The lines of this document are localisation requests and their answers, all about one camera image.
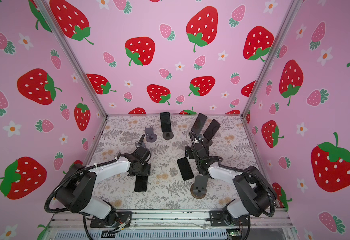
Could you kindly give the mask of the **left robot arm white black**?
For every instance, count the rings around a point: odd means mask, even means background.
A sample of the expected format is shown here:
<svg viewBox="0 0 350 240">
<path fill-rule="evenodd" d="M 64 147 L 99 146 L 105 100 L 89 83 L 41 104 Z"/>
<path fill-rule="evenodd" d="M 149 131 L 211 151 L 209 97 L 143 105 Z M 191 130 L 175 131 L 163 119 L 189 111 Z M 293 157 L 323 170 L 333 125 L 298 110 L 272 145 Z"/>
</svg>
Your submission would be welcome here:
<svg viewBox="0 0 350 240">
<path fill-rule="evenodd" d="M 119 221 L 115 207 L 93 196 L 94 187 L 101 181 L 128 173 L 129 177 L 145 177 L 150 175 L 151 165 L 148 163 L 151 152 L 142 146 L 131 154 L 118 154 L 111 161 L 91 166 L 73 165 L 62 179 L 51 196 L 65 206 L 60 213 L 69 211 L 83 216 L 93 216 L 107 227 L 114 226 Z"/>
</svg>

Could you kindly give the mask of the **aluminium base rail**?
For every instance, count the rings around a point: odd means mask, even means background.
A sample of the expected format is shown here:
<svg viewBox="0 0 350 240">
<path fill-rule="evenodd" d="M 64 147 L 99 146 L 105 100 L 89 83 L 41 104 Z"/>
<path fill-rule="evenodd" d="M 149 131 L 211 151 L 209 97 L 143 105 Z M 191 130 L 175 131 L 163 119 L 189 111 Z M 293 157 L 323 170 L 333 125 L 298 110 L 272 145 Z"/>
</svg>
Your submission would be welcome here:
<svg viewBox="0 0 350 240">
<path fill-rule="evenodd" d="M 127 223 L 119 232 L 95 220 L 84 229 L 80 215 L 61 213 L 53 216 L 42 240 L 297 240 L 297 231 L 285 210 L 273 217 L 245 217 L 228 226 L 222 212 L 215 209 L 123 210 Z"/>
</svg>

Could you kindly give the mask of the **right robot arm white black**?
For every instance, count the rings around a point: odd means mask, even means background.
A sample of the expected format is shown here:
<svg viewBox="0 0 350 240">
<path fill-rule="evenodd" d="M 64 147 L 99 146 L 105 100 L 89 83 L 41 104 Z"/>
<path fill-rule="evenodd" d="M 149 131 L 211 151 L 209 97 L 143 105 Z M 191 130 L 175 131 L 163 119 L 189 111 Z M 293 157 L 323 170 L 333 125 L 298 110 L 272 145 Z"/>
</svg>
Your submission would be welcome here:
<svg viewBox="0 0 350 240">
<path fill-rule="evenodd" d="M 191 143 L 190 151 L 201 176 L 232 184 L 238 192 L 239 198 L 223 208 L 222 218 L 228 226 L 238 223 L 241 217 L 274 216 L 277 194 L 256 167 L 240 169 L 223 165 L 223 158 L 209 156 L 204 144 L 195 140 Z"/>
</svg>

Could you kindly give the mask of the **dark grey stand centre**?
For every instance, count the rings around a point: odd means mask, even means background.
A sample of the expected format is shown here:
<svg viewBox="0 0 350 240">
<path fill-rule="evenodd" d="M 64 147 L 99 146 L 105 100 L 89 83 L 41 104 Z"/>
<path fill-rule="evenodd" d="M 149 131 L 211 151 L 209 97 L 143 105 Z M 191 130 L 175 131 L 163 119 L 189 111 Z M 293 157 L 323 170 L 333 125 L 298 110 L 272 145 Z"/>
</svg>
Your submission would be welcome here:
<svg viewBox="0 0 350 240">
<path fill-rule="evenodd" d="M 164 140 L 171 140 L 174 137 L 173 132 L 165 132 L 163 133 Z"/>
</svg>

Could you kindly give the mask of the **black smartphone front stand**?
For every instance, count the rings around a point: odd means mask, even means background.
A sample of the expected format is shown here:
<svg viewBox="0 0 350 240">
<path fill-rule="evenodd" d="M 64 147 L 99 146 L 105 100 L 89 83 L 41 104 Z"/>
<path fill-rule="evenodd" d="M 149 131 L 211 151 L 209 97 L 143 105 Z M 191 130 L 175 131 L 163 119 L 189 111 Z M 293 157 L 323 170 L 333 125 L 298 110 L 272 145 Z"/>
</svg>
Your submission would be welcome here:
<svg viewBox="0 0 350 240">
<path fill-rule="evenodd" d="M 181 158 L 177 160 L 179 170 L 181 172 L 182 179 L 188 181 L 194 178 L 193 171 L 191 169 L 188 158 Z"/>
</svg>

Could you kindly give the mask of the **grey stand wooden base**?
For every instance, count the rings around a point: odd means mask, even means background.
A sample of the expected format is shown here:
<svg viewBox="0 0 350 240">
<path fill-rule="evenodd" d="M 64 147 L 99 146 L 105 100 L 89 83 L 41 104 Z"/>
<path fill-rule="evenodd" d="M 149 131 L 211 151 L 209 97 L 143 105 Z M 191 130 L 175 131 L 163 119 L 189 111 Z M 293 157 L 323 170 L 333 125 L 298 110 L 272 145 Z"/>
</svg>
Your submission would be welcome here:
<svg viewBox="0 0 350 240">
<path fill-rule="evenodd" d="M 191 195 L 195 199 L 203 199 L 207 194 L 208 178 L 206 176 L 196 176 L 195 182 L 191 185 Z"/>
</svg>

